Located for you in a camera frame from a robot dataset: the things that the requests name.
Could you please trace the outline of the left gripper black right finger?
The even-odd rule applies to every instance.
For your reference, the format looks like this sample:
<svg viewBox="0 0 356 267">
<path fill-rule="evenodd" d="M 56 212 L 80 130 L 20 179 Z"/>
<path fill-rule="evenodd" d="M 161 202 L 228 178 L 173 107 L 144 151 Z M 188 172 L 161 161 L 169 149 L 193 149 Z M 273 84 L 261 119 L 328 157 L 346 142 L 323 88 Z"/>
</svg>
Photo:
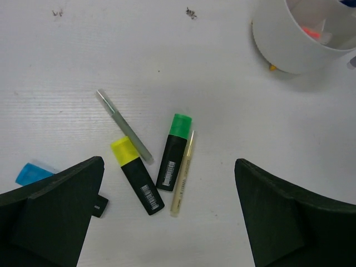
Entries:
<svg viewBox="0 0 356 267">
<path fill-rule="evenodd" d="M 246 159 L 237 159 L 234 171 L 255 266 L 355 266 L 355 205 Z"/>
</svg>

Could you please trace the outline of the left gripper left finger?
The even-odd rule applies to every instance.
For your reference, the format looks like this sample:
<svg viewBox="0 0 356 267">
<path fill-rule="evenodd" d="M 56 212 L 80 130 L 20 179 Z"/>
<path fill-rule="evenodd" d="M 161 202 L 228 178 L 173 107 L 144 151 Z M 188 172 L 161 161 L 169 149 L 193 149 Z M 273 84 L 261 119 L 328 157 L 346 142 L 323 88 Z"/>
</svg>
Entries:
<svg viewBox="0 0 356 267">
<path fill-rule="evenodd" d="M 94 156 L 1 194 L 1 266 L 77 266 L 104 165 Z"/>
</svg>

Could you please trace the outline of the pale yellow gel pen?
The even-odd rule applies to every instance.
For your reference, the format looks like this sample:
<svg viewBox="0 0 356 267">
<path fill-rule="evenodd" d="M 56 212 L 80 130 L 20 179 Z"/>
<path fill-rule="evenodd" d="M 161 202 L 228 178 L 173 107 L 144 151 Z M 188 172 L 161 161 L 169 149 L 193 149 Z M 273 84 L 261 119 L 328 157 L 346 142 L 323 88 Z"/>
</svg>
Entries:
<svg viewBox="0 0 356 267">
<path fill-rule="evenodd" d="M 170 215 L 173 217 L 178 217 L 180 212 L 180 207 L 182 204 L 182 198 L 184 195 L 184 189 L 186 185 L 186 180 L 189 173 L 189 168 L 192 160 L 194 143 L 195 143 L 196 133 L 193 130 L 190 136 L 190 139 L 187 143 L 187 147 L 182 159 L 179 175 L 176 181 L 176 188 L 174 192 L 174 197 L 171 204 Z"/>
</svg>

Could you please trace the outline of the grey clear pen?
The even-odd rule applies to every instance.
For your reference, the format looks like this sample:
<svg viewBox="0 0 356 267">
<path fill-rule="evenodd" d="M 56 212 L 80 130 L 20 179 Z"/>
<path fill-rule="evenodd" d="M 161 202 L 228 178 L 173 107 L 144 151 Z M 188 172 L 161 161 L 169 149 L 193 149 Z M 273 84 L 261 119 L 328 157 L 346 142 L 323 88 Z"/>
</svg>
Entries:
<svg viewBox="0 0 356 267">
<path fill-rule="evenodd" d="M 105 91 L 103 89 L 99 89 L 95 92 L 95 95 L 104 109 L 108 112 L 110 117 L 115 121 L 122 132 L 130 139 L 140 156 L 142 156 L 147 163 L 152 164 L 154 162 L 152 154 L 148 151 L 146 146 L 136 135 L 135 131 L 120 114 L 119 110 L 106 95 Z"/>
</svg>

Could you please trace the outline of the orange gel pen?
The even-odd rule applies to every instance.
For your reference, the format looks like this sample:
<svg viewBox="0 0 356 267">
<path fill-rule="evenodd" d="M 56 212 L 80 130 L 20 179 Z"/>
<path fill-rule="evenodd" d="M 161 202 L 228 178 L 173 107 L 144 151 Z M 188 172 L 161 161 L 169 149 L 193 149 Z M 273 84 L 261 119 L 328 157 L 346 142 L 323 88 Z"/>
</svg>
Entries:
<svg viewBox="0 0 356 267">
<path fill-rule="evenodd" d="M 330 42 L 332 34 L 324 30 L 325 23 L 326 20 L 323 20 L 314 28 L 307 26 L 302 26 L 301 28 L 309 37 L 326 46 Z"/>
</svg>

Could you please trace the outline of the blue black highlighter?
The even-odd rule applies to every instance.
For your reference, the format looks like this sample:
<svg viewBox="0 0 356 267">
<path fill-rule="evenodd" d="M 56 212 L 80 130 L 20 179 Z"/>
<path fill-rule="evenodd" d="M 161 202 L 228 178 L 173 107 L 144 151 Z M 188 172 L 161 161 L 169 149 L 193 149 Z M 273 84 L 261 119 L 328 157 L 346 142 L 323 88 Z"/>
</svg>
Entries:
<svg viewBox="0 0 356 267">
<path fill-rule="evenodd" d="M 45 165 L 40 161 L 28 162 L 19 172 L 16 178 L 16 183 L 21 186 L 26 186 L 39 180 L 46 179 L 59 172 L 59 170 L 56 170 L 49 165 Z M 97 195 L 92 215 L 101 218 L 108 203 L 109 200 L 107 198 Z"/>
</svg>

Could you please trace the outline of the yellow black highlighter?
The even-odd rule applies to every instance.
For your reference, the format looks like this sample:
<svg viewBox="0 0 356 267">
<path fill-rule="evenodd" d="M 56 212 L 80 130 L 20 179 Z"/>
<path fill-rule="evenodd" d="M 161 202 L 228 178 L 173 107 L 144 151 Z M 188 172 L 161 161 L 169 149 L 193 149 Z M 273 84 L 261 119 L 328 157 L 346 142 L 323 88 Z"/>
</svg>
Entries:
<svg viewBox="0 0 356 267">
<path fill-rule="evenodd" d="M 110 146 L 146 212 L 153 215 L 161 211 L 165 204 L 131 140 L 125 136 Z"/>
</svg>

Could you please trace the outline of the green black highlighter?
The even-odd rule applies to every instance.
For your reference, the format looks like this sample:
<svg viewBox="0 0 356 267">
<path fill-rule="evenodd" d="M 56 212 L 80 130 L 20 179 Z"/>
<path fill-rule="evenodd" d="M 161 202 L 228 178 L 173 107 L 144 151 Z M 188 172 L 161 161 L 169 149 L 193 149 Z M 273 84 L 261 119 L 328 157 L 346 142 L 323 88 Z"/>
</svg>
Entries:
<svg viewBox="0 0 356 267">
<path fill-rule="evenodd" d="M 184 156 L 192 118 L 176 113 L 167 136 L 156 187 L 172 192 Z"/>
</svg>

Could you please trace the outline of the white round compartment container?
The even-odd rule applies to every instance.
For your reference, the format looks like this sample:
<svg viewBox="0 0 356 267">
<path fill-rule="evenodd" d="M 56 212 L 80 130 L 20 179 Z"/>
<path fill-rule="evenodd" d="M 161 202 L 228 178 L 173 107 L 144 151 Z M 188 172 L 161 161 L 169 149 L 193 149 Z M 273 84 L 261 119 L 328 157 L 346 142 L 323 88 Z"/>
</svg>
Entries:
<svg viewBox="0 0 356 267">
<path fill-rule="evenodd" d="M 314 28 L 323 20 L 324 30 L 332 34 L 326 46 L 301 28 Z M 355 7 L 344 1 L 260 1 L 252 33 L 270 64 L 291 74 L 308 73 L 355 51 Z"/>
</svg>

